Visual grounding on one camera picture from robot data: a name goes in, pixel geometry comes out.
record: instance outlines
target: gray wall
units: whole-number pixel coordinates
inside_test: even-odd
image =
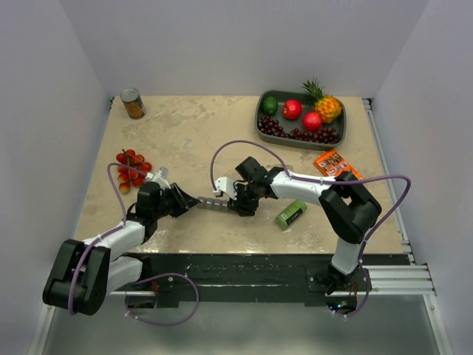
[[[431,0],[375,97],[389,168],[412,177],[401,211],[456,354],[473,348],[472,33],[473,2]]]
[[[373,97],[427,0],[61,0],[101,83],[259,95],[318,76]]]
[[[0,5],[0,354],[25,354],[107,102],[57,0]]]

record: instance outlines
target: orange snack bag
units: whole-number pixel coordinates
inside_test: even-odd
[[[315,159],[313,165],[325,176],[339,176],[342,172],[352,172],[357,179],[363,179],[359,172],[334,149],[323,152]]]

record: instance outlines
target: dark gray tray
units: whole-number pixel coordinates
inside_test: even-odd
[[[279,125],[284,128],[285,132],[290,132],[292,129],[299,128],[301,131],[305,131],[304,126],[302,125],[302,118],[306,113],[313,110],[313,105],[309,104],[305,98],[305,95],[301,92],[286,92],[278,90],[268,90],[264,92],[259,98],[258,106],[256,107],[256,115],[254,120],[254,127],[258,132],[258,136],[265,142],[281,144],[283,146],[294,146],[296,148],[302,149],[314,149],[314,150],[331,150],[332,148],[339,146],[341,142],[345,139],[345,129],[347,127],[347,114],[345,112],[345,106],[341,101],[338,101],[341,104],[343,111],[340,116],[333,120],[329,124],[324,124],[323,127],[335,128],[340,136],[340,141],[336,144],[323,144],[323,143],[314,143],[314,142],[305,142],[297,141],[295,139],[274,137],[272,135],[266,135],[258,129],[258,120],[266,114],[262,111],[262,102],[268,96],[273,96],[278,101],[278,112],[273,116],[274,119],[279,121]],[[282,115],[282,107],[287,100],[295,99],[302,104],[302,115],[297,120],[291,121],[285,118]]]

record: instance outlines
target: cable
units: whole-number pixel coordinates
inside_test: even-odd
[[[325,184],[325,185],[340,185],[340,186],[343,186],[343,185],[361,185],[361,184],[365,184],[365,183],[372,183],[372,182],[375,182],[375,181],[380,181],[380,180],[393,180],[393,179],[402,179],[402,180],[405,180],[406,181],[406,187],[404,188],[404,191],[403,193],[401,194],[401,196],[398,198],[398,200],[394,203],[394,205],[392,205],[392,208],[389,209],[388,212],[386,212],[386,214],[367,232],[367,234],[365,235],[364,237],[364,240],[361,244],[361,248],[360,248],[360,252],[358,254],[358,266],[360,267],[360,269],[363,271],[364,273],[364,276],[366,277],[366,282],[367,282],[367,292],[363,298],[363,301],[361,301],[361,304],[359,307],[356,308],[356,310],[350,312],[349,314],[345,314],[345,315],[341,315],[342,317],[352,317],[354,316],[355,314],[357,314],[363,307],[364,305],[366,304],[367,300],[368,300],[368,295],[370,294],[370,288],[371,288],[371,279],[370,279],[370,275],[368,274],[368,272],[363,268],[363,266],[361,265],[362,264],[362,256],[363,256],[363,253],[364,253],[364,249],[366,248],[366,245],[367,245],[367,241],[371,238],[371,236],[373,235],[373,233],[379,228],[379,226],[381,224],[384,223],[384,221],[399,207],[399,205],[402,203],[402,201],[404,200],[404,198],[407,196],[407,193],[409,192],[410,188],[411,188],[411,180],[406,176],[406,175],[400,175],[400,174],[394,174],[394,175],[385,175],[385,176],[379,176],[379,177],[369,177],[367,179],[363,179],[363,180],[352,180],[352,181],[333,181],[333,180],[324,180],[324,179],[317,179],[317,178],[314,178],[314,177],[300,177],[300,176],[297,176],[297,175],[291,175],[289,169],[287,168],[285,162],[282,160],[281,157],[279,157],[275,152],[273,152],[272,150],[270,150],[269,148],[266,148],[265,146],[263,146],[262,144],[258,144],[258,143],[255,143],[255,142],[251,142],[251,141],[246,141],[246,140],[243,140],[243,139],[238,139],[238,140],[235,140],[235,141],[229,141],[225,144],[223,144],[219,149],[216,150],[216,152],[214,153],[214,156],[212,157],[212,160],[210,162],[210,179],[211,179],[211,183],[212,183],[212,187],[214,188],[214,191],[217,190],[217,187],[215,186],[215,181],[214,181],[214,164],[215,164],[215,159],[217,158],[218,154],[220,153],[220,151],[225,148],[226,146],[229,146],[231,144],[235,144],[235,143],[247,143],[247,144],[251,144],[253,146],[257,146],[263,150],[265,150],[266,152],[270,153],[272,156],[274,156],[280,163],[281,163],[281,166],[283,167],[286,175],[290,178],[293,178],[294,180],[299,180],[299,181],[305,181],[305,182],[308,182],[308,183],[321,183],[321,184]]]
[[[115,182],[113,181],[113,177],[112,177],[112,173],[110,172],[110,168],[112,168],[112,166],[123,166],[127,169],[131,169],[131,170],[135,170],[138,174],[141,174],[143,176],[146,176],[146,173],[145,172],[142,172],[138,169],[135,169],[135,168],[132,168],[130,166],[127,166],[127,165],[123,165],[123,164],[119,164],[119,163],[110,163],[106,170],[107,170],[107,174],[109,176],[109,180],[110,180],[110,183],[112,184],[112,188],[113,188],[113,191],[115,192],[116,196],[117,196],[117,199],[118,199],[118,202],[120,204],[120,207],[121,207],[121,211],[122,211],[122,214],[123,214],[123,225],[122,226],[116,226],[114,227],[113,229],[110,229],[109,231],[106,231],[105,233],[103,233],[100,237],[94,239],[87,247],[86,247],[86,250],[84,250],[84,252],[82,253],[81,255],[81,258],[79,259],[79,262],[77,263],[77,266],[75,267],[75,270],[74,270],[74,274],[72,275],[72,280],[71,280],[71,286],[69,287],[69,296],[67,298],[67,310],[69,312],[69,314],[71,316],[77,314],[76,311],[74,311],[74,293],[75,293],[75,286],[77,284],[77,279],[79,278],[79,274],[81,273],[81,268],[82,268],[82,265],[84,264],[87,256],[89,255],[90,251],[92,250],[92,248],[97,244],[99,243],[102,239],[105,239],[107,238],[109,235],[115,233],[116,231],[119,231],[123,228],[123,226],[125,226],[126,224],[126,210],[125,210],[125,204],[123,203],[123,200],[120,196],[120,192],[118,191],[117,189],[117,186],[115,185]]]
[[[189,279],[187,276],[184,276],[182,274],[176,274],[174,272],[169,272],[167,274],[161,274],[161,275],[157,275],[157,276],[153,276],[153,277],[150,277],[148,279],[144,279],[144,280],[141,280],[141,281],[137,281],[136,283],[130,283],[130,285],[141,285],[142,283],[148,283],[149,281],[153,281],[153,280],[157,280],[157,279],[161,279],[163,277],[180,277],[181,279],[184,279],[185,281],[187,281],[188,283],[191,284],[192,288],[194,289],[194,292],[195,292],[195,306],[194,308],[192,308],[192,311],[191,313],[189,313],[187,316],[185,316],[184,318],[178,320],[178,321],[175,321],[175,322],[160,322],[160,321],[156,321],[156,320],[150,320],[150,319],[146,319],[146,318],[142,318],[142,317],[139,317],[135,314],[133,314],[129,307],[128,307],[128,300],[125,301],[125,309],[126,309],[126,314],[125,315],[130,315],[132,316],[134,319],[136,320],[139,320],[140,322],[144,322],[144,323],[148,323],[148,324],[151,324],[151,325],[161,325],[163,327],[171,327],[173,325],[181,325],[183,324],[184,322],[187,322],[188,320],[190,320],[192,318],[192,316],[194,316],[195,312],[197,312],[197,309],[199,308],[199,305],[200,305],[200,296],[199,296],[199,290],[197,290],[197,286],[196,284],[194,283],[194,281],[192,281],[191,279]]]

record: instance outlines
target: lime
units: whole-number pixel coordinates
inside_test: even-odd
[[[266,115],[272,116],[278,110],[278,101],[273,96],[268,96],[263,100],[262,109]]]

